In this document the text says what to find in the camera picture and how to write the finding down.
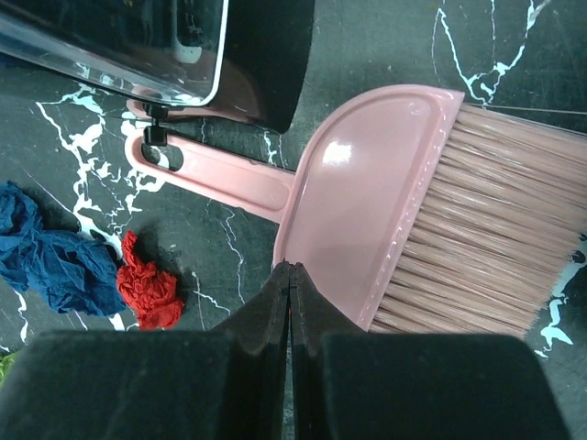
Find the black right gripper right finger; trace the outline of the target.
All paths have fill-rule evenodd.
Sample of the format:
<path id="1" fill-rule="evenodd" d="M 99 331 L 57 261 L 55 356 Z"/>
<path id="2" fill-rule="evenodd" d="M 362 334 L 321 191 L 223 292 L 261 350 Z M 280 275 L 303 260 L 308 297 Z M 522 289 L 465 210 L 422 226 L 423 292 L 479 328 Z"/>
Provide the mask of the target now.
<path id="1" fill-rule="evenodd" d="M 567 439 L 532 350 L 509 335 L 361 330 L 290 268 L 299 439 Z"/>

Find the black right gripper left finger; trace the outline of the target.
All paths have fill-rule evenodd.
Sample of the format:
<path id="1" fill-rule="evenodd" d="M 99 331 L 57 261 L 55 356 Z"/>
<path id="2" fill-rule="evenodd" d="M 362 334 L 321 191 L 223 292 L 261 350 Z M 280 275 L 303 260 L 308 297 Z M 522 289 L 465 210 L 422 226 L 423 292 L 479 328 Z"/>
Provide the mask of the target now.
<path id="1" fill-rule="evenodd" d="M 4 439 L 277 439 L 289 266 L 208 331 L 53 331 L 1 387 Z"/>

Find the pink hand brush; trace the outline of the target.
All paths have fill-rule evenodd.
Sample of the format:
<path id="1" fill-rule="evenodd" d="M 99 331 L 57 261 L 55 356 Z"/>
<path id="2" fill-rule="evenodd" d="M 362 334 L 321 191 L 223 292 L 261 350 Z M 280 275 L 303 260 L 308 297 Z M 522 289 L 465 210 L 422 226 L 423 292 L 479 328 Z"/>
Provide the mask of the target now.
<path id="1" fill-rule="evenodd" d="M 586 136 L 390 85 L 335 110 L 296 171 L 155 126 L 129 134 L 138 171 L 278 225 L 355 325 L 523 337 L 586 229 Z"/>

